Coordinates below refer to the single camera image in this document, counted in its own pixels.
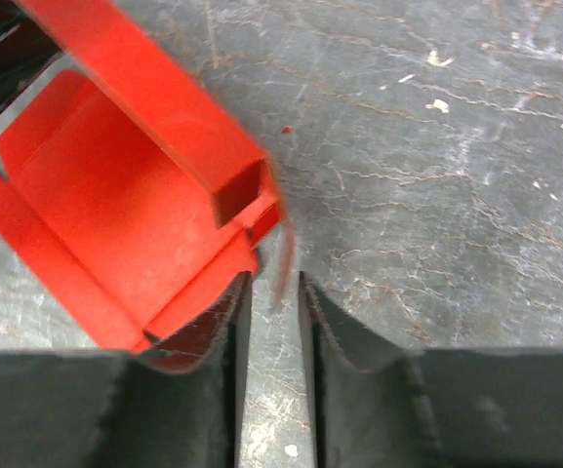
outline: scratched metal surface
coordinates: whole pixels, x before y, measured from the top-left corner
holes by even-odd
[[[269,148],[297,271],[365,324],[408,346],[563,345],[563,0],[119,4]],[[276,244],[242,464],[307,467],[294,291],[267,309]],[[90,345],[0,241],[0,347]]]

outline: scratch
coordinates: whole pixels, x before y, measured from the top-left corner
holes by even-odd
[[[212,21],[212,5],[211,0],[205,2],[205,17],[207,19],[207,32],[210,35],[210,48],[212,49],[212,67],[219,67],[219,50],[216,46],[216,34],[214,32],[214,24]]]

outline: red folded plastic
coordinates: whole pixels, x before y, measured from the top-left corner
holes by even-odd
[[[105,0],[22,0],[86,67],[0,136],[0,234],[102,347],[205,310],[284,217],[265,153]]]

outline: red bracket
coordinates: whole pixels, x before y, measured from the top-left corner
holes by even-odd
[[[264,151],[107,0],[17,3],[92,81],[61,73],[0,136],[0,234],[99,346],[141,351],[256,270],[280,193]]]

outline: white speck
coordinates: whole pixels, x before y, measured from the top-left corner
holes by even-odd
[[[441,99],[436,99],[433,101],[433,104],[427,104],[425,106],[427,109],[437,109],[437,110],[441,110],[441,112],[443,114],[447,114],[448,112],[450,112],[450,108],[448,105],[448,102],[444,102]]]
[[[399,79],[399,80],[398,80],[398,83],[404,83],[405,81],[409,81],[409,80],[411,80],[414,76],[416,76],[416,75],[414,75],[414,74],[407,75],[407,76],[405,76],[404,78]]]
[[[519,38],[519,32],[516,31],[511,32],[511,40],[513,41],[511,47],[514,49],[519,49],[520,46],[522,45],[522,41],[520,41]]]
[[[439,61],[439,56],[437,55],[437,51],[430,51],[426,61],[428,62],[429,65],[433,65],[433,66],[448,66],[453,61],[455,61],[455,59],[450,57],[447,60]]]
[[[292,458],[299,456],[299,449],[294,444],[285,446],[285,448],[283,448],[283,451],[285,451],[286,455],[291,456]]]

